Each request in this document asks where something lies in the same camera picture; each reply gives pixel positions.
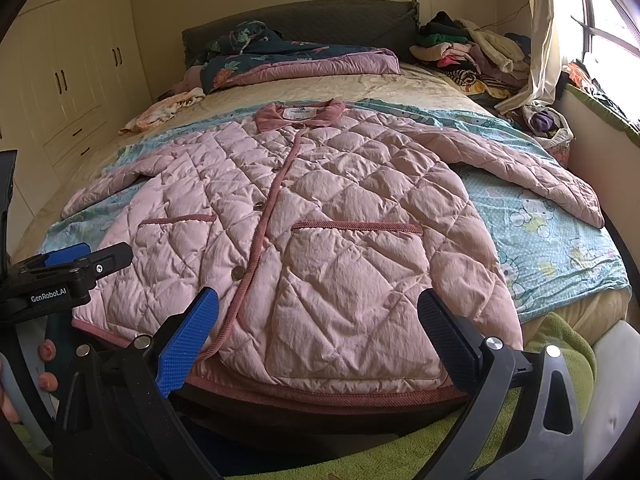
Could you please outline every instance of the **window frame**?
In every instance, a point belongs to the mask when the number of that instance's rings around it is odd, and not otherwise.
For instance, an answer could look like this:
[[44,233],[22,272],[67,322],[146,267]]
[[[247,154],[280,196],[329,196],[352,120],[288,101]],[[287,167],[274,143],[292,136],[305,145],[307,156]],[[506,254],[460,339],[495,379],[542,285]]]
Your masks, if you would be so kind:
[[[626,16],[626,13],[620,7],[620,4],[617,3],[616,0],[611,0],[611,3],[616,8],[620,16],[622,17],[625,25],[628,28],[633,28],[631,33],[636,37],[640,38],[640,32],[638,28],[634,25],[633,21],[629,16]],[[576,21],[582,27],[583,40],[582,40],[582,60],[584,60],[584,56],[587,52],[591,52],[593,47],[593,37],[599,36],[604,38],[607,41],[615,43],[617,46],[624,48],[626,51],[630,52],[634,56],[640,58],[640,48],[638,46],[633,45],[631,43],[627,43],[625,40],[621,40],[619,37],[611,34],[610,32],[606,32],[597,28],[595,26],[595,16],[593,12],[593,1],[592,0],[582,0],[582,11],[584,15],[584,21],[582,22],[575,16],[571,16],[571,18]]]

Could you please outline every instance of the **bed headboard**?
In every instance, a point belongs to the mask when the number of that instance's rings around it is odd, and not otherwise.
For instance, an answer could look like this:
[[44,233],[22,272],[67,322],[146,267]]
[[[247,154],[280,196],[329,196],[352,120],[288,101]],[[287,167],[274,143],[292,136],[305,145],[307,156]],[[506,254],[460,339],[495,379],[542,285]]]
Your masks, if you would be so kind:
[[418,11],[417,0],[313,0],[249,10],[184,30],[184,62],[190,67],[202,58],[207,43],[246,20],[266,23],[284,40],[384,47],[409,62],[420,25]]

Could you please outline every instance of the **beige bedspread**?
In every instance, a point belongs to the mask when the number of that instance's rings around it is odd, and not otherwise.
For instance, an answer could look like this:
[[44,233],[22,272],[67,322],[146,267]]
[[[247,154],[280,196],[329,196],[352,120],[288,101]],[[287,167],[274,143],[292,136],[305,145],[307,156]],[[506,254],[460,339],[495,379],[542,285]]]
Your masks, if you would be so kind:
[[[76,174],[62,185],[49,203],[36,215],[18,245],[14,260],[20,261],[36,253],[47,229],[60,219],[60,212],[73,193],[99,176],[102,168],[114,162],[118,149],[176,126],[190,124],[240,107],[273,101],[324,101],[334,97],[346,101],[376,98],[389,103],[420,108],[448,108],[486,113],[482,107],[426,70],[402,65],[402,72],[402,75],[345,75],[289,79],[229,88],[207,96],[193,107],[181,111],[174,118],[144,134],[117,137],[86,160]],[[556,313],[592,344],[617,320],[625,318],[629,299],[628,290],[604,290],[562,307]],[[525,344],[533,336],[540,322],[542,318],[523,325]]]

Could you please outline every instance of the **window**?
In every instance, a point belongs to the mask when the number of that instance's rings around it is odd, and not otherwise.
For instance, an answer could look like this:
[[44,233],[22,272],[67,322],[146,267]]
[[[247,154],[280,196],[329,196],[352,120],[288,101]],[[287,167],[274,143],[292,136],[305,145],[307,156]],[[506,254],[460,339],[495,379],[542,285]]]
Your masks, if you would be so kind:
[[626,114],[640,121],[640,32],[616,0],[554,0],[562,62],[581,59]]

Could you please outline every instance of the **finger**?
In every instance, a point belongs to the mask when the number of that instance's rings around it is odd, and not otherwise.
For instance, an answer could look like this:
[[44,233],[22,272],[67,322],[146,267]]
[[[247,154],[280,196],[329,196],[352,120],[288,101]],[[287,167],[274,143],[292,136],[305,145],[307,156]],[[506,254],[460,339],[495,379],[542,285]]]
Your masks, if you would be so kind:
[[38,354],[44,362],[51,361],[56,357],[56,345],[51,339],[45,339],[44,343],[38,346]]
[[[0,361],[0,370],[2,369],[2,361]],[[9,397],[5,395],[4,390],[2,389],[2,384],[0,384],[0,409],[2,409],[2,413],[12,424],[17,424],[20,422],[20,417],[18,413],[15,411],[14,406],[12,405]]]
[[50,372],[44,372],[38,376],[38,385],[46,392],[55,392],[58,389],[58,380]]
[[17,424],[18,422],[20,422],[20,416],[18,415],[18,412],[15,411],[14,406],[7,396],[4,396],[4,402],[2,403],[2,412],[4,413],[6,420],[8,420],[10,423]]

